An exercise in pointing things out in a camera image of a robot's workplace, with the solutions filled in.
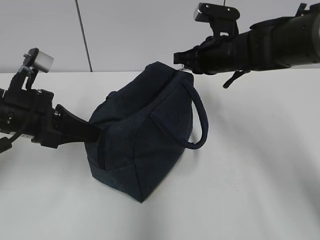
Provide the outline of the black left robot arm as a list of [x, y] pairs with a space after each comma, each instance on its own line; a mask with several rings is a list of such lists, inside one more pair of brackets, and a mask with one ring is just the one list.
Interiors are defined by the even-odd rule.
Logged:
[[0, 91], [0, 151], [12, 148], [19, 137], [56, 149], [68, 143], [96, 142], [101, 130], [75, 116], [62, 105], [53, 107], [54, 93], [33, 89], [38, 71], [16, 73], [7, 90]]

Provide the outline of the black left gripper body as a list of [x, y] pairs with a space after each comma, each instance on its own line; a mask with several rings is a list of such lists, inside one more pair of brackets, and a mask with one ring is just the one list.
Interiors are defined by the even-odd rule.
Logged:
[[54, 93], [32, 89], [37, 73], [16, 73], [7, 90], [0, 90], [0, 132], [11, 137], [0, 139], [0, 149], [9, 150], [21, 135], [35, 138], [41, 131], [42, 118], [52, 115]]

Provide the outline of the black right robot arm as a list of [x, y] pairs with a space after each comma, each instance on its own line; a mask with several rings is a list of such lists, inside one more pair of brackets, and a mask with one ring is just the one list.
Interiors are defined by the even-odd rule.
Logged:
[[173, 54], [196, 75], [232, 72], [223, 88], [252, 71], [273, 71], [320, 62], [320, 5], [301, 3], [294, 16], [264, 20], [240, 33], [240, 12], [230, 6], [199, 3], [196, 22], [208, 23], [212, 35], [192, 49]]

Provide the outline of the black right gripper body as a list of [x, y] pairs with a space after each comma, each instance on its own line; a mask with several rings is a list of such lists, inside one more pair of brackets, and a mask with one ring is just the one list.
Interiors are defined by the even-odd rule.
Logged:
[[248, 71], [248, 38], [223, 37], [219, 41], [206, 40], [192, 49], [174, 53], [173, 63], [183, 65], [196, 75]]

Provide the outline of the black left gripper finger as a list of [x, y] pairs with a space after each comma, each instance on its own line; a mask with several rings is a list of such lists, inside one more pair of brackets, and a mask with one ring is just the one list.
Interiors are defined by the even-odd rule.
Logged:
[[57, 144], [93, 143], [101, 135], [101, 130], [77, 117], [61, 104], [58, 104], [52, 114], [52, 127], [57, 132]]

